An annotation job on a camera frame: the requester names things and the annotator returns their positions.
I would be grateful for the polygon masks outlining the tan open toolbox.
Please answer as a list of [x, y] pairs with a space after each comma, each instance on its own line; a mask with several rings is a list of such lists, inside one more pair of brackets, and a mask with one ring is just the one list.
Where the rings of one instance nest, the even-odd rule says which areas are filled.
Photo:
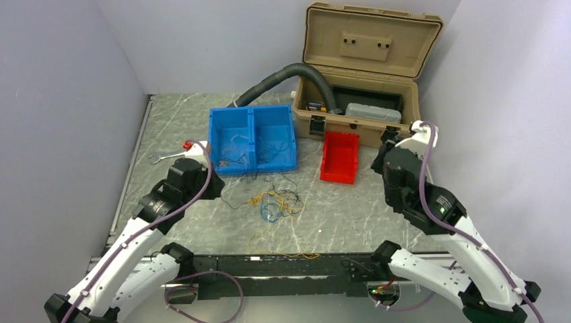
[[331, 89], [341, 85], [401, 94], [403, 112], [400, 123], [391, 123], [309, 111], [308, 102], [323, 98], [311, 81], [301, 77], [292, 104], [296, 134], [321, 140], [327, 131], [353, 133], [369, 147], [378, 147], [385, 137], [408, 137], [410, 124], [421, 118], [416, 79], [443, 27], [437, 15], [321, 2], [310, 5], [303, 62], [321, 72]]

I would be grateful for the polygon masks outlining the blue two-compartment bin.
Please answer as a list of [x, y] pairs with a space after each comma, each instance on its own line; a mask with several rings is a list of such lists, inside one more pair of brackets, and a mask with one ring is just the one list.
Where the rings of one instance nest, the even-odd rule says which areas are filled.
[[298, 165], [290, 105], [213, 108], [207, 141], [219, 175], [287, 172]]

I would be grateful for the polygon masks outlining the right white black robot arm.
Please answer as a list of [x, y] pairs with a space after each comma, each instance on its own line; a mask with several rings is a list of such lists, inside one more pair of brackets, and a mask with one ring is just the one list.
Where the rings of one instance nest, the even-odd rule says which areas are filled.
[[382, 146], [371, 164], [384, 184], [387, 205], [441, 243], [462, 272], [432, 264], [404, 247], [384, 241], [371, 256], [375, 277], [415, 281], [461, 309], [470, 322], [525, 322], [541, 289], [511, 272], [477, 232], [466, 209], [449, 190], [426, 180], [426, 164], [410, 149]]

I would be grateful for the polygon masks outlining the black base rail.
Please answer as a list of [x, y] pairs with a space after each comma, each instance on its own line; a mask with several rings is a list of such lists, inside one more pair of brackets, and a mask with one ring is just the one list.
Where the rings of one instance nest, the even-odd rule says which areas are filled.
[[174, 303], [223, 297], [370, 294], [394, 300], [397, 278], [369, 253], [196, 255], [169, 281]]

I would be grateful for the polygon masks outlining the red plastic bin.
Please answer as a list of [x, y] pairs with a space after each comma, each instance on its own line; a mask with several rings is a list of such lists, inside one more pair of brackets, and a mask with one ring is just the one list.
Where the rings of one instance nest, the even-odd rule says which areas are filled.
[[359, 135], [351, 133], [325, 133], [321, 180], [354, 184], [359, 164], [359, 139]]

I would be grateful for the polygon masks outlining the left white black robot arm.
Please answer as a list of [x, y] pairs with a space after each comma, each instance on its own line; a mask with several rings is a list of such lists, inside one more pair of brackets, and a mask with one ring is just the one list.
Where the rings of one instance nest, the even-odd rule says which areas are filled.
[[199, 199], [216, 199], [224, 182], [208, 158], [179, 158], [167, 177], [140, 198], [123, 232], [95, 267], [66, 294], [53, 294], [44, 305], [50, 322], [124, 322], [160, 285], [188, 281], [193, 253], [176, 243], [138, 273], [135, 267], [184, 212]]

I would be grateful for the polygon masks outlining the small colourful box in toolbox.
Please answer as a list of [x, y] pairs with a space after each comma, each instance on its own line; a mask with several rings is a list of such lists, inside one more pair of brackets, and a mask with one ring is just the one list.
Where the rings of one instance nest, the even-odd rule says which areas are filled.
[[309, 111], [327, 112], [327, 107], [320, 102], [308, 102], [306, 107]]

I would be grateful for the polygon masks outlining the silver combination wrench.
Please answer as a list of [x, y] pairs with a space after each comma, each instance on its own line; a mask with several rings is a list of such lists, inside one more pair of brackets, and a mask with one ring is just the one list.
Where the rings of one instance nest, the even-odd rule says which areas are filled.
[[150, 164], [157, 164], [164, 159], [169, 159], [169, 158], [173, 158], [173, 157], [184, 157], [185, 154], [186, 154], [185, 151], [174, 151], [174, 152], [168, 152], [168, 153], [164, 153], [164, 152], [152, 153], [152, 154], [147, 156], [147, 160], [149, 161]]

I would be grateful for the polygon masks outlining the grey plastic case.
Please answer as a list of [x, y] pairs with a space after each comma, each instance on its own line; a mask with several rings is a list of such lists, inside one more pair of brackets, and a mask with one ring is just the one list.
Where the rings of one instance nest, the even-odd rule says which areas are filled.
[[345, 110], [345, 115], [391, 123], [400, 123], [402, 120], [402, 115], [398, 110], [358, 103], [349, 103]]

